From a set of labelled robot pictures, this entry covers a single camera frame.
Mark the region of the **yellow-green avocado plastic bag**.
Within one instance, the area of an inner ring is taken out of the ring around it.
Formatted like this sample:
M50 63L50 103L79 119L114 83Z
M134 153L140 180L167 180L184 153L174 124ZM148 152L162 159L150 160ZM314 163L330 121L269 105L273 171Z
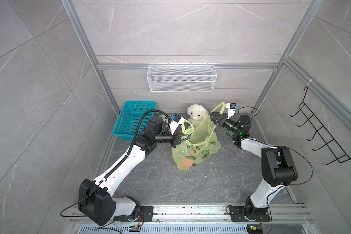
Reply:
M184 159L193 160L197 166L217 153L221 144L217 139L215 128L216 125L210 120L209 115L197 127L194 127L188 120L180 126L180 130L189 134L190 139L172 149L172 158L178 170L186 170L183 166Z

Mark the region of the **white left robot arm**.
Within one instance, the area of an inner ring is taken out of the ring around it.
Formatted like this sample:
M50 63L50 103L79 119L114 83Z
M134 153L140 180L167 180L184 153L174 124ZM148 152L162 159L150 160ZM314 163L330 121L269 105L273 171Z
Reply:
M129 148L112 166L95 179L85 179L81 183L78 210L99 226L104 226L111 218L118 216L136 220L140 214L140 202L130 197L116 198L114 194L129 173L158 144L168 143L175 148L189 138L189 135L177 130L185 122L186 119L177 114L167 121L160 116L151 117L146 127L136 133Z

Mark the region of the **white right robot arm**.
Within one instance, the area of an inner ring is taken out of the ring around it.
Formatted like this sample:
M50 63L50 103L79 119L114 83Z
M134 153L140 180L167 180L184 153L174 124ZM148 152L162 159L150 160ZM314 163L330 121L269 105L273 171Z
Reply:
M246 219L257 220L266 214L272 199L298 178L290 149L252 138L249 134L252 120L248 115L240 116L237 121L218 113L210 113L209 117L214 125L232 133L235 146L261 158L263 179L256 191L246 199L244 207Z

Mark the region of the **white plush dog toy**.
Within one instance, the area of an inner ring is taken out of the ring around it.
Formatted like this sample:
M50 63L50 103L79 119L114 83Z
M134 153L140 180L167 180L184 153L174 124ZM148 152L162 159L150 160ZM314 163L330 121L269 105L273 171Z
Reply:
M199 104L193 104L187 108L187 115L189 115L188 121L194 126L197 127L201 124L204 118L208 115L208 111Z

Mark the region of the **teal plastic basket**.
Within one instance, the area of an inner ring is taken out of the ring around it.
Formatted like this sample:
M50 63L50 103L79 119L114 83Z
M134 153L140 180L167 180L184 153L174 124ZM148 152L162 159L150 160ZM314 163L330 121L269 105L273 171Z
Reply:
M156 107L157 103L154 101L127 101L116 121L112 135L123 140L132 140L141 117Z

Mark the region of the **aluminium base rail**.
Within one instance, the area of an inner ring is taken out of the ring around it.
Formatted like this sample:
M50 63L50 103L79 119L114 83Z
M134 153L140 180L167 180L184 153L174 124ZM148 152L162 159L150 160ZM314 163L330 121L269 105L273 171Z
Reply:
M262 217L249 221L243 205L151 204L144 218L119 218L99 227L85 217L71 219L67 234L317 234L304 204L275 204Z

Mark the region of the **black wall hook rack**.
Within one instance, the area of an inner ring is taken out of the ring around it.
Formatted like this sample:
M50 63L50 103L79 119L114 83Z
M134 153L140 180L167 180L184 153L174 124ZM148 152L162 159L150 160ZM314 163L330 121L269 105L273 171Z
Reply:
M297 107L297 112L290 115L291 118L297 116L303 116L305 121L302 124L297 124L298 128L304 125L310 125L313 128L313 135L310 138L306 138L308 142L313 141L316 136L321 139L321 144L317 148L313 148L313 152L320 151L322 149L328 149L331 154L331 160L327 163L321 163L322 166L330 165L334 162L345 163L351 160L351 156L345 151L345 149L339 144L335 137L331 134L330 130L322 123L322 121L317 117L317 115L311 110L311 108L306 104L305 99L307 96L309 88L306 86L303 89L303 99Z

